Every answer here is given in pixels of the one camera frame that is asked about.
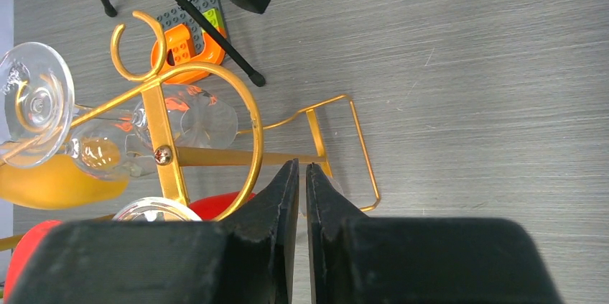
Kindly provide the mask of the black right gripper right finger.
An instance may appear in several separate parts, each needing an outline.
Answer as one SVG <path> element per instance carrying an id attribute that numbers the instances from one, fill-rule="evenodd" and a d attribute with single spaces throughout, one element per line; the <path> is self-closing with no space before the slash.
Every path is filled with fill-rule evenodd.
<path id="1" fill-rule="evenodd" d="M 306 171 L 314 303 L 560 303 L 526 230 L 504 218 L 370 217 Z"/>

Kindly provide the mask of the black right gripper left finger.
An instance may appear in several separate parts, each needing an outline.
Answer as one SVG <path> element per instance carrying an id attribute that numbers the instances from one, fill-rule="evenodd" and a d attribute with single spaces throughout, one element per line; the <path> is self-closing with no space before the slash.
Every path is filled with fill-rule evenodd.
<path id="1" fill-rule="evenodd" d="M 299 163 L 222 221 L 53 228 L 9 303 L 290 303 Z"/>

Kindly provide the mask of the red silicone wine glass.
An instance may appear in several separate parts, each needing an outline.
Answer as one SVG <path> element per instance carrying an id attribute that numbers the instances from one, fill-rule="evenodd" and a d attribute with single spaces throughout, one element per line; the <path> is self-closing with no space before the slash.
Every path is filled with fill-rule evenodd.
<path id="1" fill-rule="evenodd" d="M 214 195 L 195 201 L 189 205 L 196 214 L 201 217 L 202 221 L 211 221 L 220 213 L 224 212 L 239 195 L 238 192 L 225 193 Z M 14 248 L 11 261 L 8 266 L 6 280 L 4 282 L 4 290 L 2 302 L 7 303 L 12 290 L 16 287 L 21 273 L 24 271 L 29 259 L 36 251 L 42 240 L 48 235 L 51 230 L 62 224 L 62 221 L 50 220 L 43 221 L 32 227 L 20 239 Z"/>

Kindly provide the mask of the gold wire wine glass rack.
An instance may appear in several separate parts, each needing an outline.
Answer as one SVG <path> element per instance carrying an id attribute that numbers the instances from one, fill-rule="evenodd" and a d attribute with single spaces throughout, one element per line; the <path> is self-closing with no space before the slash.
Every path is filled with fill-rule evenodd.
<path id="1" fill-rule="evenodd" d="M 212 63 L 190 62 L 176 65 L 165 73 L 160 73 L 164 62 L 167 59 L 167 43 L 164 30 L 161 24 L 153 17 L 142 11 L 134 11 L 133 16 L 146 24 L 153 30 L 156 41 L 158 42 L 159 58 L 150 70 L 143 74 L 129 72 L 122 63 L 120 56 L 120 41 L 125 30 L 124 24 L 116 26 L 111 37 L 110 54 L 115 69 L 125 79 L 134 83 L 134 87 L 122 93 L 110 101 L 92 108 L 92 111 L 82 117 L 77 118 L 73 127 L 88 121 L 99 114 L 118 109 L 119 106 L 136 97 L 141 97 L 144 109 L 152 115 L 149 117 L 150 137 L 152 147 L 149 149 L 154 158 L 159 173 L 159 180 L 165 198 L 179 203 L 188 203 L 189 196 L 183 177 L 182 169 L 188 166 L 249 166 L 248 177 L 237 198 L 233 203 L 218 215 L 218 219 L 224 219 L 239 207 L 241 207 L 251 194 L 259 172 L 264 165 L 275 164 L 285 158 L 282 153 L 270 153 L 264 151 L 264 132 L 266 126 L 261 120 L 261 113 L 253 94 L 246 84 L 234 73 L 224 67 Z M 222 78 L 230 84 L 237 94 L 241 97 L 248 109 L 251 128 L 249 134 L 253 138 L 253 149 L 247 151 L 178 147 L 172 138 L 172 130 L 169 125 L 169 118 L 164 104 L 164 94 L 162 86 L 176 75 L 194 71 L 208 71 L 213 75 Z"/>

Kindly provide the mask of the clear tall flute glass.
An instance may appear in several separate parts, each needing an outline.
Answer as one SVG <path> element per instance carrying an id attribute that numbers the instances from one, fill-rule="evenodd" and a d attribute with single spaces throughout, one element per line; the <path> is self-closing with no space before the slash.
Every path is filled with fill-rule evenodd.
<path id="1" fill-rule="evenodd" d="M 114 221 L 202 221 L 186 205 L 163 197 L 144 197 L 124 206 Z"/>

